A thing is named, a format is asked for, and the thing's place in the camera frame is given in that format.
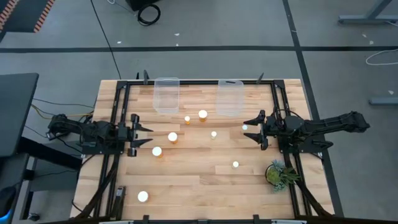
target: wooden table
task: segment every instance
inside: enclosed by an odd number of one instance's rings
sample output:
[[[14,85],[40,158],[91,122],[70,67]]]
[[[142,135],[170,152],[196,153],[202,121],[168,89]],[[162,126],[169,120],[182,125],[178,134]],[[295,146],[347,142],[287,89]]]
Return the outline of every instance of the wooden table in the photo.
[[[101,82],[94,120],[110,120],[116,82]],[[309,119],[300,80],[285,80],[285,85],[290,109]],[[216,114],[217,85],[181,85],[179,113],[170,115],[153,109],[153,88],[148,85],[130,89],[127,118],[131,113],[138,114],[143,127],[154,130],[139,133],[139,138],[154,140],[144,144],[137,157],[125,153],[120,158],[116,188],[127,187],[123,219],[142,220],[143,215],[149,215],[151,220],[252,219],[254,214],[260,218],[294,217],[289,190],[274,193],[264,177],[273,159],[283,161],[276,139],[269,138],[268,149],[261,151],[259,145],[243,136],[243,121],[255,118],[261,109],[267,116],[271,113],[274,104],[269,85],[245,85],[244,109],[234,118]],[[208,112],[204,123],[198,119],[199,110]],[[184,122],[187,115],[191,117],[190,125]],[[210,137],[212,131],[217,132],[214,140]],[[170,132],[178,134],[177,144],[168,141]],[[247,132],[258,133],[259,128],[249,126]],[[155,146],[163,149],[160,159],[151,153]],[[311,154],[301,154],[301,158],[308,188],[325,210],[333,213],[321,160]],[[80,172],[75,193],[75,203],[80,208],[98,187],[102,160],[103,156],[95,156]],[[239,162],[237,169],[232,168],[233,161]],[[146,203],[137,199],[142,190],[149,193]],[[105,192],[101,214],[107,197]],[[305,214],[298,188],[297,198],[301,214]],[[71,217],[77,213],[72,208]]]

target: gray floor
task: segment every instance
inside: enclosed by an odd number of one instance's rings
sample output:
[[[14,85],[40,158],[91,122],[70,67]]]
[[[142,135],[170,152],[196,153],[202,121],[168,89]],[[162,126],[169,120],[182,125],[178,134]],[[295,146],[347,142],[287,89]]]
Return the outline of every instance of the gray floor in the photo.
[[[365,13],[372,0],[290,0],[302,46],[398,45],[398,27],[339,25],[339,14]],[[281,45],[293,46],[282,1],[163,0],[160,21],[142,27],[134,13],[94,0],[99,18],[113,47]],[[397,13],[398,1],[385,13]],[[57,0],[38,34],[7,33],[0,48],[107,47],[90,0]],[[398,94],[398,65],[369,66],[365,59],[375,52],[304,52],[308,75],[321,118],[351,110],[360,111],[371,125],[364,134],[326,136],[335,145],[330,156],[346,217],[398,220],[397,108],[369,106],[372,96]],[[117,52],[122,78],[135,78],[146,69],[151,78],[301,78],[295,52],[200,51]],[[376,62],[398,61],[398,54],[382,55]],[[0,54],[0,74],[40,74],[36,98],[59,103],[92,105],[103,79],[117,79],[110,53]],[[88,108],[34,102],[51,113],[86,113]],[[46,132],[48,121],[34,111],[27,125]],[[25,129],[24,136],[47,143]],[[73,154],[73,151],[62,149]],[[61,169],[39,164],[41,172]],[[37,193],[32,211],[40,222],[68,218],[75,175],[53,176],[44,182],[69,183],[62,190]]]

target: small plant pot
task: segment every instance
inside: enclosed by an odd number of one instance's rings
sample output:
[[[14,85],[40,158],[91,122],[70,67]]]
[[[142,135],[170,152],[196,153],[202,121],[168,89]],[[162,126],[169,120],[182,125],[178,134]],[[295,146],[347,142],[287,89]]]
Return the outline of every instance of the small plant pot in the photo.
[[[267,167],[267,169],[266,169],[266,180],[267,180],[268,184],[271,184],[272,186],[276,186],[275,184],[271,183],[271,182],[268,180],[267,173],[268,173],[268,170],[271,168],[271,166],[272,166],[272,164],[269,165],[269,166]]]

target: succulent plant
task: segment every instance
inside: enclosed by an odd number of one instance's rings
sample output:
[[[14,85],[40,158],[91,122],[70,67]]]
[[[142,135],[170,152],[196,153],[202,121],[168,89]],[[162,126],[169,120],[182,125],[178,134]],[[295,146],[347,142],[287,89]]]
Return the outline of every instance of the succulent plant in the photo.
[[[287,168],[285,164],[278,160],[273,160],[267,170],[267,180],[274,186],[274,192],[284,190],[289,184],[294,184],[300,176],[294,172],[294,168]]]

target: transparent plastic bin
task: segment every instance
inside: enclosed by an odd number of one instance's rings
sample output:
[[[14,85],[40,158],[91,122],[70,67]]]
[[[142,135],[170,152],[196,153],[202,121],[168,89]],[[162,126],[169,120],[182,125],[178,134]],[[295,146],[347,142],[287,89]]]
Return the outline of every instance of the transparent plastic bin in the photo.
[[[154,89],[154,109],[158,113],[178,113],[180,104],[180,80],[157,78]]]
[[[238,116],[244,103],[243,82],[222,79],[218,81],[216,111],[219,115]]]

